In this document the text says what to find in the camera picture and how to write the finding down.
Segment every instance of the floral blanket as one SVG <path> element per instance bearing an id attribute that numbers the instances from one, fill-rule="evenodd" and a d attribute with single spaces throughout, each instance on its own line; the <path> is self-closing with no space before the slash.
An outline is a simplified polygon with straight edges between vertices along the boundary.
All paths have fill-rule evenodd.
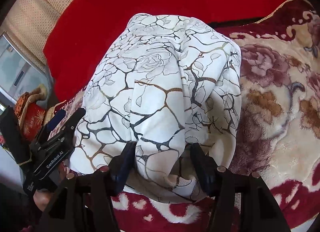
<path id="1" fill-rule="evenodd" d="M 258 171 L 294 228 L 320 210 L 320 18 L 307 1 L 287 0 L 258 23 L 216 30 L 242 53 L 242 109 L 229 169 Z M 82 102 L 82 93 L 76 97 L 68 115 Z M 122 192 L 113 204 L 124 231 L 184 232 L 205 231 L 213 200 L 164 204 Z M 235 228 L 238 210 L 234 217 Z"/>

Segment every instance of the black line pattern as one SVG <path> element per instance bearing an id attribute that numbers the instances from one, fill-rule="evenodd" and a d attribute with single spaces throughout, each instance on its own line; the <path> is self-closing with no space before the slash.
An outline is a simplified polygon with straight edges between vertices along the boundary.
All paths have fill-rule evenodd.
<path id="1" fill-rule="evenodd" d="M 86 88 L 71 166 L 92 173 L 126 141 L 137 141 L 130 187 L 158 201 L 203 198 L 188 144 L 199 142 L 229 166 L 241 109 L 240 61 L 233 41 L 196 18 L 135 15 Z"/>

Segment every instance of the polka dot fabric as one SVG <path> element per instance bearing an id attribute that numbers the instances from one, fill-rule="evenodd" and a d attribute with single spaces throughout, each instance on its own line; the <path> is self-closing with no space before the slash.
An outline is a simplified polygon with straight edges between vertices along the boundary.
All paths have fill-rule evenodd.
<path id="1" fill-rule="evenodd" d="M 58 18 L 73 0 L 17 0 L 3 28 L 12 41 L 41 70 L 47 64 L 43 53 Z"/>

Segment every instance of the bed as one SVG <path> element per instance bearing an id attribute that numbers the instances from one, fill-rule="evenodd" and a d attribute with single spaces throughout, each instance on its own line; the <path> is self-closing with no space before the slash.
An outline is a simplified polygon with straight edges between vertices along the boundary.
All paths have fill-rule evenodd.
<path id="1" fill-rule="evenodd" d="M 185 0 L 179 5 L 168 0 L 164 5 L 163 0 L 157 0 L 159 5 L 150 10 L 149 0 L 132 7 L 121 1 L 73 0 L 46 42 L 44 54 L 56 80 L 55 91 L 61 101 L 67 100 L 62 106 L 68 115 L 82 105 L 84 88 L 98 62 L 128 19 L 141 9 L 151 14 L 182 12 L 206 23 L 221 21 L 218 16 L 212 16 L 214 7 L 219 4 L 215 0 Z M 320 19 L 306 0 L 287 0 L 272 10 L 265 17 L 265 10 L 256 9 L 251 17 L 265 17 L 257 23 L 216 28 L 241 47 L 243 57 L 242 114 L 230 169 L 241 174 L 258 171 L 277 199 L 288 224 L 295 228 L 319 212 L 319 202 L 315 199 L 320 177 L 317 147 L 320 68 L 316 60 L 320 55 Z M 234 19 L 233 9 L 224 14 L 229 14 L 225 16 L 227 20 Z M 213 200 L 164 204 L 143 195 L 123 192 L 113 198 L 113 204 L 119 227 L 124 231 L 137 231 L 137 228 L 139 231 L 199 228 L 205 231 Z M 236 208 L 234 218 L 236 229 L 239 218 Z"/>

